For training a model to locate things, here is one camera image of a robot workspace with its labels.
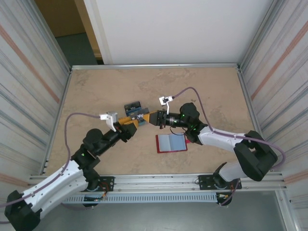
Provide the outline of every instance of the corrugated wall panel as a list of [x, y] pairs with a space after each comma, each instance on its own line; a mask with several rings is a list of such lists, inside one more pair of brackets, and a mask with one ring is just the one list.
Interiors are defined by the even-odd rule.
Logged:
[[285, 0], [243, 76], [264, 138], [286, 152], [282, 167], [300, 225], [308, 229], [308, 1]]
[[33, 1], [0, 1], [1, 203], [40, 173], [70, 74], [48, 30]]

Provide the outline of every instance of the tan floor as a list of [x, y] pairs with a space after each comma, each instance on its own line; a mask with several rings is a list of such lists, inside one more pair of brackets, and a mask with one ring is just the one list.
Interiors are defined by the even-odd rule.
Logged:
[[[124, 105], [140, 101], [150, 111], [161, 109], [160, 96], [175, 95], [187, 86], [195, 87], [203, 100], [212, 126], [232, 131], [253, 129], [242, 89], [234, 68], [171, 68], [131, 70], [77, 70], [73, 71], [60, 123], [50, 156], [47, 174], [64, 164], [67, 152], [64, 145], [64, 121], [73, 112], [101, 114], [117, 111], [125, 116]], [[188, 90], [171, 103], [171, 112], [181, 105], [195, 102]], [[68, 125], [68, 143], [72, 154], [80, 147], [91, 128], [108, 131], [105, 122], [84, 116], [74, 116]], [[169, 134], [169, 128], [146, 124], [139, 127], [127, 143], [119, 141], [104, 153], [95, 167], [99, 174], [167, 174], [213, 172], [221, 163], [235, 159], [233, 153], [211, 146], [188, 144], [187, 152], [158, 154], [155, 135]]]

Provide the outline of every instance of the cable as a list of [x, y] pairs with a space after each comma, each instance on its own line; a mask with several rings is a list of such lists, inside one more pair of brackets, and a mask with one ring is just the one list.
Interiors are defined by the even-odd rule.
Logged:
[[[109, 192], [109, 186], [107, 183], [105, 182], [100, 182], [100, 184], [106, 184], [106, 192], [104, 193], [106, 195], [107, 192]], [[93, 209], [93, 207], [77, 207], [77, 206], [71, 206], [71, 205], [66, 205], [66, 204], [63, 204], [61, 203], [61, 205], [67, 209], [70, 209], [70, 210], [74, 210], [74, 211], [82, 211], [82, 210], [88, 210], [88, 209]]]
[[213, 133], [216, 133], [216, 134], [222, 135], [222, 136], [226, 136], [226, 137], [232, 137], [232, 138], [238, 138], [238, 139], [242, 139], [242, 140], [248, 140], [248, 141], [259, 142], [259, 143], [263, 143], [263, 144], [266, 144], [266, 145], [268, 145], [268, 146], [271, 146], [271, 147], [277, 149], [277, 150], [282, 154], [282, 160], [281, 160], [277, 165], [275, 165], [274, 167], [272, 167], [271, 169], [278, 168], [278, 167], [280, 167], [281, 165], [284, 164], [285, 159], [286, 159], [286, 156], [285, 156], [284, 151], [283, 151], [280, 147], [278, 147], [277, 145], [275, 145], [275, 144], [273, 144], [273, 143], [269, 143], [269, 142], [267, 142], [267, 141], [263, 141], [263, 140], [259, 140], [259, 139], [251, 138], [251, 137], [246, 137], [246, 136], [234, 136], [234, 135], [231, 135], [231, 134], [226, 134], [226, 133], [223, 133], [223, 132], [219, 132], [219, 131], [214, 130], [214, 129], [212, 128], [212, 126], [211, 126], [209, 120], [208, 120], [207, 117], [206, 117], [205, 110], [204, 110], [204, 108], [203, 108], [200, 95], [199, 95], [199, 93], [197, 92], [197, 90], [196, 90], [195, 88], [193, 88], [193, 87], [187, 87], [187, 88], [185, 88], [184, 90], [180, 91], [180, 92], [179, 92], [178, 94], [176, 94], [175, 96], [173, 96], [172, 98], [173, 98], [173, 99], [177, 98], [178, 96], [180, 96], [182, 93], [184, 93], [184, 92], [187, 91], [188, 89], [192, 89], [192, 90], [196, 93], [196, 95], [197, 95], [197, 97], [198, 97], [199, 104], [200, 104], [201, 109], [202, 109], [202, 112], [203, 112], [203, 115], [204, 115], [205, 120], [206, 120], [206, 122], [207, 122], [207, 125], [208, 125], [208, 127], [210, 128], [210, 130], [211, 130]]
[[220, 206], [224, 205], [225, 203], [227, 203], [235, 194], [235, 191], [237, 189], [237, 186], [239, 186], [239, 183], [240, 183], [240, 179], [238, 179], [238, 181], [236, 182], [236, 185], [235, 185], [235, 188], [234, 190], [232, 191], [231, 195], [228, 196], [228, 198], [223, 202], [223, 203], [219, 203]]
[[106, 193], [109, 192], [109, 186], [108, 186], [108, 184], [106, 182], [100, 182], [99, 184], [105, 184], [106, 185], [106, 190], [107, 190]]
[[171, 130], [171, 127], [169, 127], [169, 128], [170, 128], [170, 131], [171, 131], [171, 133], [172, 133], [173, 135], [176, 135], [176, 136], [183, 136], [183, 135], [184, 135], [184, 133], [183, 133], [183, 134], [181, 134], [181, 135], [176, 134], [176, 133], [174, 133], [174, 132]]
[[232, 182], [231, 182], [231, 184], [230, 184], [230, 189], [231, 189], [231, 192], [233, 192], [233, 191], [234, 191], [234, 187], [233, 187]]
[[[69, 149], [69, 147], [68, 147], [68, 144], [67, 144], [67, 122], [68, 122], [69, 118], [70, 118], [71, 116], [74, 116], [74, 115], [82, 115], [82, 116], [84, 115], [84, 116], [88, 116], [88, 117], [92, 117], [92, 118], [97, 118], [97, 119], [100, 118], [99, 115], [96, 115], [96, 116], [95, 116], [95, 115], [90, 115], [90, 114], [80, 113], [80, 112], [72, 113], [72, 114], [70, 114], [70, 115], [66, 118], [65, 125], [64, 125], [64, 142], [65, 142], [65, 146], [66, 146], [66, 149], [67, 149], [67, 160], [66, 160], [66, 163], [65, 163], [63, 169], [61, 170], [61, 172], [60, 172], [57, 176], [55, 176], [51, 181], [47, 182], [47, 183], [46, 183], [45, 185], [43, 185], [42, 187], [40, 187], [40, 188], [38, 188], [37, 190], [33, 191], [33, 194], [38, 193], [38, 192], [41, 191], [42, 189], [45, 189], [46, 187], [48, 187], [49, 185], [51, 185], [52, 183], [54, 183], [54, 182], [62, 175], [62, 173], [66, 170], [66, 168], [67, 168], [67, 166], [68, 166], [68, 164], [69, 164], [69, 161], [70, 161], [70, 159], [71, 159], [71, 151], [70, 151], [70, 149]], [[27, 195], [27, 196], [24, 196], [24, 197], [22, 197], [22, 198], [19, 198], [19, 199], [15, 200], [15, 201], [11, 201], [11, 202], [8, 202], [8, 203], [1, 204], [1, 205], [0, 205], [0, 208], [6, 207], [6, 206], [9, 206], [9, 205], [13, 205], [13, 204], [18, 203], [18, 202], [20, 202], [20, 201], [23, 201], [23, 200], [25, 200], [25, 199], [31, 197], [33, 194], [29, 194], [29, 195]], [[6, 221], [0, 221], [0, 224], [7, 224], [7, 223], [6, 223]]]

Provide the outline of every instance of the aluminum frame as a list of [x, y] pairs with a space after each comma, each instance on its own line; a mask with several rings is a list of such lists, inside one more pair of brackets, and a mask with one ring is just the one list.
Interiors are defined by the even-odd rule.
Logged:
[[72, 70], [237, 67], [237, 63], [74, 65]]
[[290, 207], [291, 202], [287, 198], [286, 191], [275, 191], [275, 192], [286, 229], [288, 231], [289, 230], [301, 231], [295, 212]]
[[[115, 178], [114, 190], [109, 193], [218, 193], [230, 191], [200, 190], [197, 184], [199, 175], [212, 175], [212, 173], [109, 175]], [[31, 176], [29, 184], [36, 185], [46, 178], [47, 176]], [[241, 183], [242, 189], [237, 190], [239, 192], [286, 190], [281, 172], [269, 172], [260, 182], [250, 178], [241, 178]], [[78, 194], [97, 194], [97, 192], [80, 192]]]
[[40, 174], [44, 174], [45, 173], [44, 169], [48, 166], [49, 157], [50, 157], [50, 154], [51, 154], [54, 138], [56, 136], [57, 128], [58, 128], [58, 125], [59, 125], [59, 122], [60, 122], [60, 118], [61, 118], [61, 114], [62, 114], [62, 110], [63, 110], [63, 106], [64, 106], [64, 102], [65, 102], [65, 98], [66, 98], [66, 94], [67, 94], [67, 91], [68, 91], [68, 87], [69, 87], [69, 83], [71, 81], [71, 78], [72, 78], [72, 73], [70, 73], [70, 75], [68, 76], [65, 87], [64, 87], [64, 92], [63, 92], [63, 95], [62, 95], [62, 98], [61, 98], [61, 101], [60, 101], [60, 104], [59, 104], [59, 110], [58, 110], [58, 113], [57, 113], [57, 116], [56, 116], [56, 119], [55, 119], [55, 122], [54, 122], [54, 125], [53, 125], [53, 128], [52, 128], [52, 132], [51, 132], [50, 139], [49, 139], [49, 142], [48, 142], [48, 146], [47, 146], [47, 149], [46, 149], [46, 153], [45, 153], [46, 158], [45, 158], [45, 161], [42, 162], [40, 169], [39, 169]]

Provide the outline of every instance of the yellow object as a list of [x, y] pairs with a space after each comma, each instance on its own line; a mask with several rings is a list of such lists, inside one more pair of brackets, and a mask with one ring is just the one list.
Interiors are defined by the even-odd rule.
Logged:
[[119, 124], [120, 125], [123, 125], [127, 122], [131, 121], [131, 118], [128, 116], [128, 117], [123, 117], [123, 118], [119, 118]]
[[135, 127], [138, 128], [139, 122], [138, 122], [137, 119], [131, 120], [131, 121], [125, 123], [124, 125], [128, 125], [128, 124], [131, 124], [131, 123], [133, 123], [135, 125]]
[[148, 113], [148, 114], [144, 114], [143, 115], [143, 119], [146, 121], [146, 122], [150, 122], [150, 116], [151, 116], [151, 114], [153, 114], [153, 113], [156, 113], [158, 110], [156, 110], [156, 111], [153, 111], [153, 112], [150, 112], [150, 113]]

